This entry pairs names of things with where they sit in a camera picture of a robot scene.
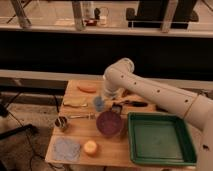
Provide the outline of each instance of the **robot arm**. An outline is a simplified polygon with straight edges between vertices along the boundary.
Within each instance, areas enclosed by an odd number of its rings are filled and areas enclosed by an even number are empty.
[[[128,58],[110,65],[103,76],[102,96],[114,98],[117,90],[123,87],[203,131],[204,137],[198,155],[197,169],[198,171],[212,170],[213,162],[210,160],[213,158],[213,138],[210,137],[213,130],[213,101],[190,91],[139,77],[134,75],[133,71],[134,64]]]

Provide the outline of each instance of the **desk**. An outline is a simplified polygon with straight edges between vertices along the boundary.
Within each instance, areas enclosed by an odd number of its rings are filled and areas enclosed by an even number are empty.
[[[78,85],[89,85],[92,84],[97,88],[96,93],[85,93],[80,91],[77,86]],[[88,106],[73,108],[64,106],[62,104],[59,112],[59,116],[68,116],[68,115],[84,115],[93,113],[98,116],[99,112],[97,112],[93,106],[93,99],[100,92],[101,89],[101,81],[88,81],[88,80],[71,80],[68,82],[67,89],[65,91],[65,95],[63,98],[75,98],[75,97],[86,97]],[[119,100],[140,100],[147,101],[142,99],[137,95],[128,95],[125,98],[118,97],[116,101]],[[109,109],[112,105],[113,101],[106,101],[105,109]],[[131,112],[155,112],[155,104],[149,103],[147,107],[131,107],[131,106],[123,106],[122,117],[125,120],[127,114]],[[69,127],[65,132],[61,132],[58,128],[54,128],[53,134],[49,143],[49,147],[46,154],[46,162],[48,163],[61,163],[61,164],[80,164],[80,165],[96,165],[96,166],[115,166],[115,167],[131,167],[131,168],[147,168],[147,167],[156,167],[156,166],[141,166],[136,165],[131,162],[129,158],[129,142],[126,134],[122,134],[120,137],[113,138],[105,138],[96,128],[96,120],[95,119],[72,119],[68,120]],[[80,157],[77,162],[70,163],[67,161],[56,161],[52,159],[52,147],[55,140],[58,137],[66,137],[73,140],[76,140],[80,143],[81,146],[90,139],[93,139],[97,142],[99,146],[99,151],[96,156],[89,157],[84,153],[83,150],[80,152]],[[192,170],[194,167],[185,167],[184,170]]]

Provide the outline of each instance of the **metal pole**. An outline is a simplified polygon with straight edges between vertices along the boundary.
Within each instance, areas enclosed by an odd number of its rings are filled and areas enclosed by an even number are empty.
[[[27,18],[24,8],[22,7],[21,1],[20,0],[10,0],[13,8],[16,12],[16,15],[18,17],[18,22],[20,27],[22,28],[29,28],[31,26],[30,20]]]
[[[178,0],[169,0],[168,1],[164,19],[161,24],[161,30],[163,33],[169,32],[177,6],[178,6]]]
[[[81,2],[72,1],[72,8],[75,20],[75,28],[78,31],[84,30],[85,26],[83,23],[82,11],[81,11]]]

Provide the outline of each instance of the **tray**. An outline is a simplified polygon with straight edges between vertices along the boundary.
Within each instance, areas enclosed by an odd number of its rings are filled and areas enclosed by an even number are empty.
[[[195,166],[195,149],[182,119],[156,113],[129,113],[128,131],[133,163]]]

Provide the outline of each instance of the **bowl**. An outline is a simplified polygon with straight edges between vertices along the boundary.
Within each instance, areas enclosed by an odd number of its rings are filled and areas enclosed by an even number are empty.
[[[120,114],[113,111],[105,111],[98,116],[96,126],[104,136],[112,137],[121,132],[124,122]]]

